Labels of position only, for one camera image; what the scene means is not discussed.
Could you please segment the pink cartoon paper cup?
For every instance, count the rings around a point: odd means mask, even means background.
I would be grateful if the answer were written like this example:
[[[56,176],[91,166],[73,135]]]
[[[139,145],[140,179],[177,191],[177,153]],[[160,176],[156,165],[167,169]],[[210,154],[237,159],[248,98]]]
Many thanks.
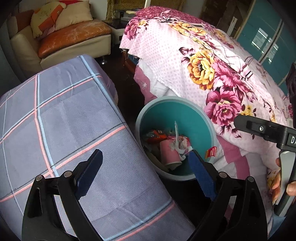
[[[168,169],[174,170],[182,164],[173,140],[164,140],[160,144],[161,163]]]

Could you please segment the clear green plastic wrapper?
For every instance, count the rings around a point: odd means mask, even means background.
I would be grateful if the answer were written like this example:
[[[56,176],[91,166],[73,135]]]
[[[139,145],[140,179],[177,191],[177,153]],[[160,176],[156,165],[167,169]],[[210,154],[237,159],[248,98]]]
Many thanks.
[[[178,124],[175,121],[175,149],[178,150],[179,149],[179,131],[178,131]]]

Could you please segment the orange snack wrapper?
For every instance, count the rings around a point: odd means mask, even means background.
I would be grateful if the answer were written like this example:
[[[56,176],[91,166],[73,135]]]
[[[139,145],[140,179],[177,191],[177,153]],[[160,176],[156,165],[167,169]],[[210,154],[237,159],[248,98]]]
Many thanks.
[[[147,143],[159,143],[161,141],[167,140],[168,135],[160,130],[151,130],[150,132],[144,134],[143,139]]]

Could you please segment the teal trash bin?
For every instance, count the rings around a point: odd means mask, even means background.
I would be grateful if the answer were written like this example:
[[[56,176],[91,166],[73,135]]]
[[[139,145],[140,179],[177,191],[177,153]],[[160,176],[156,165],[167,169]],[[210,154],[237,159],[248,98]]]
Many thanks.
[[[150,101],[140,111],[135,124],[135,137],[139,145],[142,136],[152,130],[175,129],[189,138],[191,146],[204,161],[214,163],[215,157],[206,157],[206,151],[218,146],[214,126],[204,111],[193,102],[176,96],[163,96]]]

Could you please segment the purple plaid cloth cover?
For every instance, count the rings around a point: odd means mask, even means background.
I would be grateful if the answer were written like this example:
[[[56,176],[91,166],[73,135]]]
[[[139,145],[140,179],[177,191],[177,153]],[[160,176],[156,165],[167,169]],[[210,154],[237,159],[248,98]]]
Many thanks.
[[[61,176],[97,149],[103,163],[80,204],[103,240],[187,240],[193,233],[113,102],[115,93],[88,55],[1,92],[1,216],[17,237],[34,178]]]

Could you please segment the teal wardrobe doors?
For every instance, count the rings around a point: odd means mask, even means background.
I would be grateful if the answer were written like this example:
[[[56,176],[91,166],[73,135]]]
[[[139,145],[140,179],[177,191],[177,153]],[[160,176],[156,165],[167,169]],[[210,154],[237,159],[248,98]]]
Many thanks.
[[[288,94],[285,79],[295,63],[295,39],[268,1],[254,2],[237,41]]]

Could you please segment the pink floral bed quilt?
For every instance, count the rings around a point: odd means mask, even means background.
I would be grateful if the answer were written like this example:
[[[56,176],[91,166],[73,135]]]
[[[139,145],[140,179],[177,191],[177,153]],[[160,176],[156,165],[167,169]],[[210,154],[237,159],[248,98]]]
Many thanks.
[[[172,95],[203,109],[218,139],[214,166],[233,177],[257,177],[271,207],[280,151],[233,123],[242,114],[287,124],[288,99],[262,65],[223,31],[160,6],[136,12],[120,47],[139,58],[134,78],[145,101]]]

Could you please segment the beige sofa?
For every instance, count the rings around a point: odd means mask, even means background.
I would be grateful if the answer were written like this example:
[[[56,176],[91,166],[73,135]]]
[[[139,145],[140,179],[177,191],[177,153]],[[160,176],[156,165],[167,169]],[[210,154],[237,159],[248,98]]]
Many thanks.
[[[6,19],[16,67],[31,77],[79,55],[109,55],[106,12],[106,1],[18,1]]]

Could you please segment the orange leather cushion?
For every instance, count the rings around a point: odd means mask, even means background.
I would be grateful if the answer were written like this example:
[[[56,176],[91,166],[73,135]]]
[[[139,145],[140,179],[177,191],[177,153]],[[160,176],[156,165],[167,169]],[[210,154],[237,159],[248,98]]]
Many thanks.
[[[45,58],[66,47],[110,33],[111,28],[97,19],[71,25],[44,37],[39,44],[38,56]]]

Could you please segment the white nightstand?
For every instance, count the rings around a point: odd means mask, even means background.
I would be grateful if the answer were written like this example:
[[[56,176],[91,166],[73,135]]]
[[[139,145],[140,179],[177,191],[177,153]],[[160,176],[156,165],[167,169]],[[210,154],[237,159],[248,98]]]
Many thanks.
[[[111,44],[119,45],[128,22],[135,17],[138,9],[115,10],[111,18],[103,20],[111,28]]]

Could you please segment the yellow orange pillow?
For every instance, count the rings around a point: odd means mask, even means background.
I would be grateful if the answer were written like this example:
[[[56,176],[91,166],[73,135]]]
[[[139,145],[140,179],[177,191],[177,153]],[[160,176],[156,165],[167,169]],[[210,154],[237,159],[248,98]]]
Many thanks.
[[[44,32],[52,28],[65,8],[65,3],[52,1],[34,10],[30,23],[33,38],[41,37]]]

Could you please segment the beige pillow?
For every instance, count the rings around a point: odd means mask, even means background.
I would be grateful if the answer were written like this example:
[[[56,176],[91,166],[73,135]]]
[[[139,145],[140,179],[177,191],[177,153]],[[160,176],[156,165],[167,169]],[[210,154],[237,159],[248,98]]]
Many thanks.
[[[55,22],[55,30],[60,30],[71,25],[92,21],[89,1],[80,1],[69,4],[62,10]]]

